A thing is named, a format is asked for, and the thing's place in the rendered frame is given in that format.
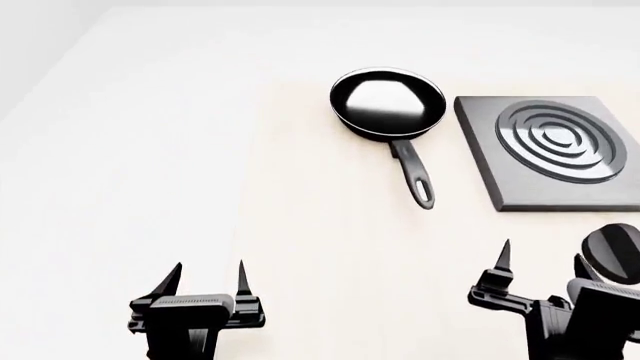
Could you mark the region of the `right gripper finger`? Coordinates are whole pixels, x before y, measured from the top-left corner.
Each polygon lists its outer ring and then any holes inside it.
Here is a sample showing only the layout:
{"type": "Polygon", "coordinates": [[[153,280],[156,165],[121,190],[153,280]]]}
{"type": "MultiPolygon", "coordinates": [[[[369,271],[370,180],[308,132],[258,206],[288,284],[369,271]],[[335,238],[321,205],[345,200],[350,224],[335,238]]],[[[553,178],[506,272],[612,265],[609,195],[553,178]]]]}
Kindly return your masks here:
{"type": "Polygon", "coordinates": [[[599,280],[599,275],[597,275],[595,270],[581,254],[576,254],[574,256],[574,273],[576,278],[583,278],[589,281],[599,280]]]}
{"type": "Polygon", "coordinates": [[[486,269],[480,276],[476,286],[491,292],[506,294],[514,279],[510,269],[511,242],[507,239],[501,249],[495,265],[486,269]]]}

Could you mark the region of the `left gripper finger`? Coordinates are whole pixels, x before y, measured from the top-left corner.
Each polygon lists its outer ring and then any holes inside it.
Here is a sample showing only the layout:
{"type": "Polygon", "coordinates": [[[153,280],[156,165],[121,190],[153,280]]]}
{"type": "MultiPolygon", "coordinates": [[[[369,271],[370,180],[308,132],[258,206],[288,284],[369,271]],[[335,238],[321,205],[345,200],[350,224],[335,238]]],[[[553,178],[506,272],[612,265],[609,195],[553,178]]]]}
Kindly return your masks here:
{"type": "Polygon", "coordinates": [[[182,263],[177,263],[169,274],[149,293],[152,299],[158,299],[162,296],[174,296],[177,292],[181,279],[182,263]]]}
{"type": "Polygon", "coordinates": [[[243,260],[240,260],[238,266],[238,287],[235,298],[237,301],[257,301],[259,299],[249,287],[243,260]]]}

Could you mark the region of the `black round stove knob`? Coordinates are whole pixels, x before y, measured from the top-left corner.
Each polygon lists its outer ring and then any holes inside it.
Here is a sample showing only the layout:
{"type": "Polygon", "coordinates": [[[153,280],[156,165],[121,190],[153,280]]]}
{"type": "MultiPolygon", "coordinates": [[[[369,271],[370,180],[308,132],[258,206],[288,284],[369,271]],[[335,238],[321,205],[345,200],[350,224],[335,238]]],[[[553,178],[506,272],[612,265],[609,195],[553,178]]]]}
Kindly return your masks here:
{"type": "Polygon", "coordinates": [[[640,284],[640,230],[630,224],[607,224],[583,239],[587,262],[610,281],[640,284]]]}

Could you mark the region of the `grey square electric stove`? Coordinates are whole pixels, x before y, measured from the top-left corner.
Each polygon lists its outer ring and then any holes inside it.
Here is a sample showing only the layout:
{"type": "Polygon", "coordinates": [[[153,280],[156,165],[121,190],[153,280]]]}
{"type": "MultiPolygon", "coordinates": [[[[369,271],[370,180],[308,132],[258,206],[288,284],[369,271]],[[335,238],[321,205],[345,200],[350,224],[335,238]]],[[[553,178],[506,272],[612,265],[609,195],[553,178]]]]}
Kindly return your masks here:
{"type": "Polygon", "coordinates": [[[640,143],[594,96],[459,96],[499,212],[640,212],[640,143]]]}

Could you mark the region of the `black frying pan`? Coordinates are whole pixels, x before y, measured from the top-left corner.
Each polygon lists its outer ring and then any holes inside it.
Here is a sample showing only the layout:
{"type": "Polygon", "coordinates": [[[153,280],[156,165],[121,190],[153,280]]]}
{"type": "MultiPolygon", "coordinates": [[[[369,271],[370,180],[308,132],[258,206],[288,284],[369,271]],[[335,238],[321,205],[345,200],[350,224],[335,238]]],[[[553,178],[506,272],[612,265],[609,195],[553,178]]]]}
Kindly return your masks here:
{"type": "Polygon", "coordinates": [[[389,146],[414,201],[422,209],[433,209],[433,185],[411,140],[443,119],[447,102],[441,89],[412,71],[362,68],[336,80],[329,103],[340,122],[354,134],[389,146]]]}

